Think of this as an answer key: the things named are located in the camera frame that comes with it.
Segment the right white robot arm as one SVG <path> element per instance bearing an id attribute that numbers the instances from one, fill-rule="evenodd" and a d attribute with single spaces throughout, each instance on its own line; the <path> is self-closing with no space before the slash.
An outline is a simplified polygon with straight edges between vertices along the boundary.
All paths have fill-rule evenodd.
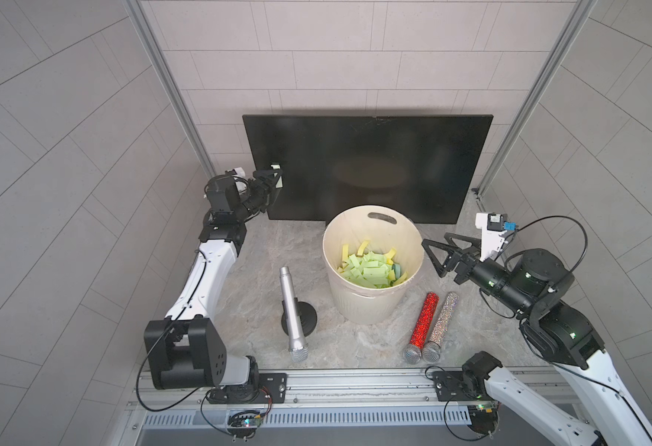
<path id="1" fill-rule="evenodd" d="M 545 249 L 517 253 L 514 269 L 496 261 L 518 228 L 504 214 L 478 213 L 480 237 L 448 232 L 443 242 L 420 242 L 403 233 L 398 214 L 382 206 L 357 206 L 327 220 L 322 247 L 328 267 L 347 261 L 334 243 L 351 247 L 372 240 L 398 243 L 396 259 L 428 258 L 439 277 L 454 274 L 456 284 L 471 282 L 513 312 L 524 341 L 541 360 L 558 370 L 592 416 L 593 425 L 569 417 L 523 384 L 493 355 L 480 351 L 458 377 L 441 371 L 430 375 L 452 401 L 502 403 L 558 445 L 652 445 L 652 425 L 621 381 L 604 341 L 590 321 L 562 302 L 574 280 L 562 261 Z"/>

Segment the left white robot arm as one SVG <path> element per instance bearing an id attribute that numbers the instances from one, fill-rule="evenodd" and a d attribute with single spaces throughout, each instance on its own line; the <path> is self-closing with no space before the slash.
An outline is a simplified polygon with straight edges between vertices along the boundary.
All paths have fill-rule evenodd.
<path id="1" fill-rule="evenodd" d="M 227 276 L 242 251 L 248 221 L 274 204 L 281 169 L 274 165 L 246 178 L 240 169 L 211 178 L 203 193 L 210 207 L 203 219 L 193 266 L 183 291 L 166 315 L 144 331 L 147 357 L 157 390 L 218 388 L 219 403 L 253 401 L 261 393 L 255 358 L 234 356 L 214 325 Z"/>

